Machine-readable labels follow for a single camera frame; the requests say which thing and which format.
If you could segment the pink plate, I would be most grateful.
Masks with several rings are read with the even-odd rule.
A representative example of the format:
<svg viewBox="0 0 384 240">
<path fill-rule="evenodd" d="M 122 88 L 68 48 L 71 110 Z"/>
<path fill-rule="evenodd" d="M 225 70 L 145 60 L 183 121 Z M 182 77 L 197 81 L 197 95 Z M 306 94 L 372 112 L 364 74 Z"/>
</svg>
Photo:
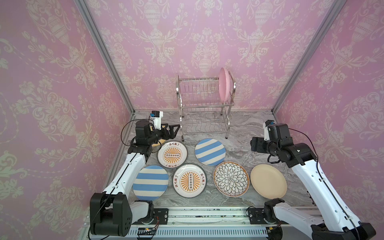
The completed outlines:
<svg viewBox="0 0 384 240">
<path fill-rule="evenodd" d="M 226 68 L 221 68 L 219 73 L 219 96 L 223 103 L 229 103 L 233 90 L 232 78 Z"/>
</svg>

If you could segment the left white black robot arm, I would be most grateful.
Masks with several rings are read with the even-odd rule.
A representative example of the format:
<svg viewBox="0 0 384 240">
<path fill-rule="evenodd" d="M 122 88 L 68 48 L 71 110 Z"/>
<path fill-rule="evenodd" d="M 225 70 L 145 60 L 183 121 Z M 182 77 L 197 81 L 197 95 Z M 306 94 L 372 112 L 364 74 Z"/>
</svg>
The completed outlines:
<svg viewBox="0 0 384 240">
<path fill-rule="evenodd" d="M 90 199 L 90 227 L 88 236 L 124 237 L 137 221 L 152 221 L 154 205 L 151 200 L 129 203 L 129 193 L 140 170 L 160 140 L 174 139 L 180 125 L 163 124 L 160 120 L 138 119 L 136 135 L 128 147 L 127 158 L 112 182 Z"/>
</svg>

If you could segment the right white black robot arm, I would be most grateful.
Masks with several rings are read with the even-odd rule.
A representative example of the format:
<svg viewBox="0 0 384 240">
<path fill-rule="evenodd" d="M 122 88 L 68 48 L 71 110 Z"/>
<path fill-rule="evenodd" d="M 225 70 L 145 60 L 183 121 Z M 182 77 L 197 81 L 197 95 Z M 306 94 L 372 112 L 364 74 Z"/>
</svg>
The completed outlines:
<svg viewBox="0 0 384 240">
<path fill-rule="evenodd" d="M 370 223 L 363 223 L 347 206 L 324 174 L 318 158 L 305 143 L 294 144 L 286 124 L 267 120 L 264 137 L 251 140 L 251 150 L 278 157 L 299 177 L 321 218 L 314 218 L 288 205 L 280 198 L 265 202 L 264 218 L 267 222 L 285 222 L 312 240 L 370 240 L 376 230 Z"/>
</svg>

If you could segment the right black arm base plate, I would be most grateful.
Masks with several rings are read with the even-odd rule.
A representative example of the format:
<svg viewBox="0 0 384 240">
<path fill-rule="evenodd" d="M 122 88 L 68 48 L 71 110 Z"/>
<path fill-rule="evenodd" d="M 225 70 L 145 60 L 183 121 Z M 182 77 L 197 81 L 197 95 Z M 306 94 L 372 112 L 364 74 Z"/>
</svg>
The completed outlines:
<svg viewBox="0 0 384 240">
<path fill-rule="evenodd" d="M 278 225 L 277 220 L 268 219 L 263 208 L 248 207 L 245 211 L 251 225 Z"/>
</svg>

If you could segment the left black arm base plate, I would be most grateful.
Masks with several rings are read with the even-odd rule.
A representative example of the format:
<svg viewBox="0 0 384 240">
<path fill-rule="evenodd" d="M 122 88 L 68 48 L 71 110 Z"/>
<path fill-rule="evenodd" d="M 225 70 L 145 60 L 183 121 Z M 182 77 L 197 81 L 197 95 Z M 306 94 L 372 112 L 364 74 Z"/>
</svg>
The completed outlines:
<svg viewBox="0 0 384 240">
<path fill-rule="evenodd" d="M 167 225 L 168 224 L 169 209 L 153 209 L 150 210 L 150 214 L 138 221 L 134 222 L 134 225 Z"/>
</svg>

